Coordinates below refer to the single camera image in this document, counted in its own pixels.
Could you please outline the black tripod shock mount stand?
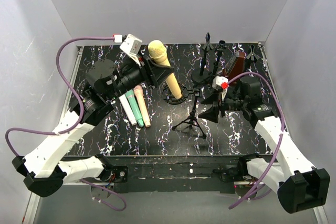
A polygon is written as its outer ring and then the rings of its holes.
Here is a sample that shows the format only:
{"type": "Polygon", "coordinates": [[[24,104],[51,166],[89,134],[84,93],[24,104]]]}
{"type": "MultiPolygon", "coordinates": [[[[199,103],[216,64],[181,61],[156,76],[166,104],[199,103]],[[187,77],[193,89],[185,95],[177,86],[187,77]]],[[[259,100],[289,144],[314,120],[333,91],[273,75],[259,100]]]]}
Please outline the black tripod shock mount stand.
{"type": "Polygon", "coordinates": [[[191,109],[191,112],[188,114],[188,117],[184,120],[182,120],[180,123],[177,125],[172,126],[172,130],[176,131],[176,129],[182,125],[182,124],[187,124],[189,129],[193,129],[193,127],[199,128],[200,132],[202,133],[202,138],[206,139],[207,135],[206,133],[202,130],[202,127],[200,126],[197,116],[196,116],[196,111],[197,111],[197,102],[198,99],[202,97],[202,91],[200,88],[191,88],[188,89],[185,85],[182,85],[181,87],[181,92],[182,92],[182,97],[177,99],[174,97],[172,94],[171,90],[169,89],[168,85],[166,84],[163,88],[162,94],[163,94],[163,100],[170,105],[179,105],[182,104],[183,102],[186,101],[186,99],[192,95],[193,96],[193,107],[191,109]]]}

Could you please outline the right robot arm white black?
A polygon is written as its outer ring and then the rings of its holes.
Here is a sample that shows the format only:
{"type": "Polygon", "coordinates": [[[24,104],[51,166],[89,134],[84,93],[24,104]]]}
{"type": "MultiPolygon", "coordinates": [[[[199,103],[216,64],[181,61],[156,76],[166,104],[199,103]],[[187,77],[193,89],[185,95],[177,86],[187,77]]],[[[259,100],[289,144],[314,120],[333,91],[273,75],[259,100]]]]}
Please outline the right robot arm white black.
{"type": "Polygon", "coordinates": [[[273,156],[269,162],[259,154],[239,159],[238,173],[257,179],[241,199],[247,200],[266,185],[277,194],[281,206],[289,214],[323,206],[328,195],[329,173],[324,168],[316,168],[297,148],[285,131],[282,110],[263,101],[262,76],[243,73],[238,78],[239,87],[234,88],[227,78],[215,77],[213,105],[199,117],[217,123],[225,112],[240,111],[270,147],[273,156]]]}

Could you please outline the black round base holder stand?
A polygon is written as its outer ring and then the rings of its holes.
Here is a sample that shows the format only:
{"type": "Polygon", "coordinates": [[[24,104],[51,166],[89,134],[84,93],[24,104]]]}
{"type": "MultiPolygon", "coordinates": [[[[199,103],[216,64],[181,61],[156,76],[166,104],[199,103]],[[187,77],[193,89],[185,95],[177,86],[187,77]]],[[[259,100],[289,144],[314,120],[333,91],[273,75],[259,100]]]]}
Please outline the black round base holder stand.
{"type": "Polygon", "coordinates": [[[227,90],[230,92],[238,92],[239,88],[240,88],[240,78],[231,82],[227,90]]]}

